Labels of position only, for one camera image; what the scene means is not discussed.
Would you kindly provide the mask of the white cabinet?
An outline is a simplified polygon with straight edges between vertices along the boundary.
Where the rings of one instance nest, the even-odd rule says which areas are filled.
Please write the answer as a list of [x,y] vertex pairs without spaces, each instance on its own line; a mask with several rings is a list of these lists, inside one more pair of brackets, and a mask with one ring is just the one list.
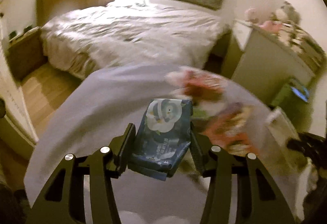
[[315,73],[275,36],[243,20],[234,20],[221,75],[270,104],[283,84],[295,77],[308,86]]

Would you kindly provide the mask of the colourful snack wrapper pile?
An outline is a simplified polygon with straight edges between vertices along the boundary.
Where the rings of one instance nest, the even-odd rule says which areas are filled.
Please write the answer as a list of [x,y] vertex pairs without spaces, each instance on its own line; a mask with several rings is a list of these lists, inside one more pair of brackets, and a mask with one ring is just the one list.
[[193,125],[213,145],[240,157],[258,153],[245,131],[254,105],[228,100],[226,78],[197,68],[180,67],[168,73],[165,80],[175,87],[171,92],[174,98],[192,102]]

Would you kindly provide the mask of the lilac tablecloth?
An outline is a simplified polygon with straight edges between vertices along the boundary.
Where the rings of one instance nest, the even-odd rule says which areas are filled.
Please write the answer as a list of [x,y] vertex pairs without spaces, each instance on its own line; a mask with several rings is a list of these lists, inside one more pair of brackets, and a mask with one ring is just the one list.
[[[168,98],[174,87],[166,74],[175,65],[136,65],[101,69],[87,77],[58,108],[41,136],[24,177],[28,201],[34,204],[44,184],[68,153],[92,154],[124,133],[129,123],[139,125],[155,98]],[[282,151],[266,127],[269,108],[233,81],[227,81],[228,103],[254,107],[245,129],[259,158],[295,210],[298,173],[291,170]],[[160,181],[131,170],[113,181],[118,211],[126,223],[199,223],[206,193],[187,175],[177,172]]]

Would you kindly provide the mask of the wooden nightstand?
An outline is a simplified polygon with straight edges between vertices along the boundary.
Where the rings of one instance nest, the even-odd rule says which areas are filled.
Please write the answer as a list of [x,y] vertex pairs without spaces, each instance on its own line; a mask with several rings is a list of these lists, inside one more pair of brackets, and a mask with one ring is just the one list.
[[47,63],[40,35],[40,27],[35,27],[10,42],[6,59],[16,81]]

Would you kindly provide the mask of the grey plush toy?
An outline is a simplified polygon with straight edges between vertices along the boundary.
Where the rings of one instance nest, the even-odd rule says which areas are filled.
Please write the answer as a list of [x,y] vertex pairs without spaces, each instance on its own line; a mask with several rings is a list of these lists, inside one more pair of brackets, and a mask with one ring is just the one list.
[[300,14],[295,10],[291,3],[287,1],[284,1],[284,3],[274,12],[274,14],[279,21],[291,21],[295,24],[300,23]]

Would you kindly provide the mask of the dark blue wipes packet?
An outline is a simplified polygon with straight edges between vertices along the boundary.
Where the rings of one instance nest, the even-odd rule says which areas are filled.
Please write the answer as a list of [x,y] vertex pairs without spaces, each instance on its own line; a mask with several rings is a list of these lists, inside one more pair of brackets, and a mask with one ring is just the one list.
[[191,145],[192,114],[190,100],[152,100],[136,133],[128,168],[161,181],[173,177]]

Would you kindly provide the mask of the white quilted bed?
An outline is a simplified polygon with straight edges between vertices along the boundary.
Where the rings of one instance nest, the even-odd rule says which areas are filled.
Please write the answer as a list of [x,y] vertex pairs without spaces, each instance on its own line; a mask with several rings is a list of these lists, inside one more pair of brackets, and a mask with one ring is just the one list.
[[55,16],[41,28],[41,39],[54,68],[83,80],[125,65],[203,68],[227,29],[216,14],[138,0]]

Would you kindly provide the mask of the pink plush toy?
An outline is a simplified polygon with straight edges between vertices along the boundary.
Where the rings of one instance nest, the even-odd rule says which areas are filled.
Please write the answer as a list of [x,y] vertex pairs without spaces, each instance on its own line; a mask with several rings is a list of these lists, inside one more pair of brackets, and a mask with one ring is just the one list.
[[266,20],[260,23],[255,8],[248,8],[244,12],[244,16],[247,22],[250,22],[256,25],[257,27],[261,28],[262,30],[265,30],[266,32],[272,34],[277,34],[282,28],[282,23],[274,20]]

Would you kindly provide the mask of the lit smartphone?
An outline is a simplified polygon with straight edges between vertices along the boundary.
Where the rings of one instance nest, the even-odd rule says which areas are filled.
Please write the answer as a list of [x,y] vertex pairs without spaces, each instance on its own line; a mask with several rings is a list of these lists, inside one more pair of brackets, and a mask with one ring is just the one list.
[[291,87],[292,92],[302,101],[308,103],[309,101],[309,92],[306,88],[299,90],[296,87]]

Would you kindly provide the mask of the green space heater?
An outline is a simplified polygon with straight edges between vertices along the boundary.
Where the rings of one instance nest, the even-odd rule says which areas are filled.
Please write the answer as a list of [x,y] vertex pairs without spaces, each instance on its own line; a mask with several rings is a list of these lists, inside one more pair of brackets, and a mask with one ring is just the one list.
[[299,90],[306,88],[297,78],[288,78],[280,90],[277,92],[277,94],[273,97],[269,107],[270,109],[275,109],[277,107],[281,108],[295,129],[299,131],[301,125],[304,122],[305,110],[309,101],[306,103],[299,99],[292,92],[291,87],[296,87]]

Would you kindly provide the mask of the stack of books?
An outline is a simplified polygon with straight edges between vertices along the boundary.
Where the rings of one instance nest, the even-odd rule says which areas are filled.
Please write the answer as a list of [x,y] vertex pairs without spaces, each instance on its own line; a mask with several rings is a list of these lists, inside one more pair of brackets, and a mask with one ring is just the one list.
[[320,45],[302,28],[294,23],[282,23],[278,39],[316,73],[326,61],[326,55]]

